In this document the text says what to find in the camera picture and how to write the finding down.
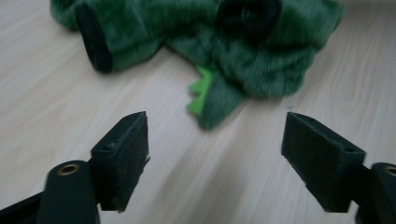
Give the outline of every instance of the green plush toy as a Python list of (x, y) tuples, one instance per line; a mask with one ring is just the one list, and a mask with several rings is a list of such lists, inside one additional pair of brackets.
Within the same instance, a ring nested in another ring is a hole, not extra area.
[(344, 15), (333, 0), (51, 0), (52, 16), (79, 29), (93, 67), (120, 71), (166, 46), (197, 65), (188, 105), (219, 125), (247, 96), (299, 90), (306, 69)]

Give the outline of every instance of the plush toy body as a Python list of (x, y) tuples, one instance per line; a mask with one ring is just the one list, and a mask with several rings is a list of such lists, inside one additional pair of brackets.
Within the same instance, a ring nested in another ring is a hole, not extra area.
[(247, 96), (293, 94), (344, 15), (333, 0), (51, 0), (83, 35), (93, 67), (120, 71), (166, 46), (197, 65), (188, 109), (202, 128)]

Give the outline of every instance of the stuffed animal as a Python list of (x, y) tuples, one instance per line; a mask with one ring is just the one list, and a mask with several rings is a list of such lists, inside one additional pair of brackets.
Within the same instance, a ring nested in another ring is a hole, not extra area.
[(219, 125), (246, 97), (281, 97), (344, 16), (333, 0), (51, 0), (60, 24), (80, 30), (93, 67), (120, 71), (162, 46), (203, 76), (187, 106), (200, 126)]

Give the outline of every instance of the tabletop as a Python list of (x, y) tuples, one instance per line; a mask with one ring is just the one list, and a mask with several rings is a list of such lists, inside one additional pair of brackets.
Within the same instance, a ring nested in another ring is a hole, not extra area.
[(346, 2), (346, 16), (291, 97), (247, 99), (211, 132), (186, 105), (193, 65), (168, 49), (117, 74), (95, 72), (80, 33), (49, 1), (0, 2), (0, 209), (43, 190), (48, 171), (88, 160), (122, 117), (146, 111), (151, 160), (117, 223), (354, 223), (325, 213), (281, 156), (288, 111), (396, 163), (396, 2)]

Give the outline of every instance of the wooden table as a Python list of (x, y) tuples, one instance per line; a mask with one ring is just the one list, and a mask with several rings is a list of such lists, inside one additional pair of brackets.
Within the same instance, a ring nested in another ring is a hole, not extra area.
[(291, 98), (247, 100), (213, 132), (185, 109), (193, 66), (167, 49), (96, 73), (79, 33), (49, 1), (0, 2), (0, 208), (43, 190), (57, 164), (87, 160), (123, 116), (147, 111), (151, 161), (123, 214), (102, 223), (354, 223), (327, 214), (280, 147), (288, 106), (396, 163), (396, 2), (348, 3), (347, 14)]

